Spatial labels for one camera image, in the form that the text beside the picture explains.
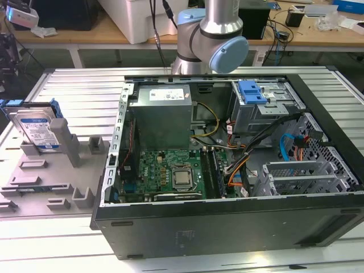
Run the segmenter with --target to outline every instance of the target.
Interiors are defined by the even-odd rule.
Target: motherboard
[[[139,177],[124,183],[123,196],[128,202],[221,198],[227,165],[224,150],[142,151]]]

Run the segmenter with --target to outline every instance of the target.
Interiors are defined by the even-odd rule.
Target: white box
[[[98,0],[131,44],[143,43],[154,37],[149,0]],[[188,0],[168,0],[177,23],[178,13],[187,9]],[[159,36],[177,34],[168,19],[162,0],[156,1],[155,24]]]

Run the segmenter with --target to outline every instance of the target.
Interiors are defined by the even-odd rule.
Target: yellow wire
[[[216,127],[215,127],[215,129],[213,131],[211,131],[209,133],[202,134],[202,135],[191,135],[191,137],[192,138],[208,137],[209,135],[214,134],[218,130],[218,126],[219,126],[220,120],[218,119],[217,114],[215,114],[215,112],[210,107],[208,107],[207,105],[205,105],[202,102],[197,102],[197,104],[200,104],[200,105],[205,106],[215,116],[215,119],[216,119]]]

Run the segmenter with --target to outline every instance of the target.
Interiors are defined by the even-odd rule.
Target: cpu socket
[[[188,191],[193,187],[193,176],[191,168],[172,169],[172,186],[177,191]]]

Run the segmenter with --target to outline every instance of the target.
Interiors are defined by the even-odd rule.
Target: ram slot
[[[212,174],[212,183],[215,191],[215,195],[218,197],[225,196],[224,182],[222,181],[220,168],[217,163],[217,157],[215,150],[208,151],[210,172]]]
[[[213,188],[213,182],[211,180],[211,172],[208,162],[208,154],[207,152],[200,149],[200,160],[201,160],[201,169],[202,169],[202,175],[204,177],[204,184],[205,184],[205,192],[206,192],[206,198],[207,199],[214,199],[216,198],[214,188]]]

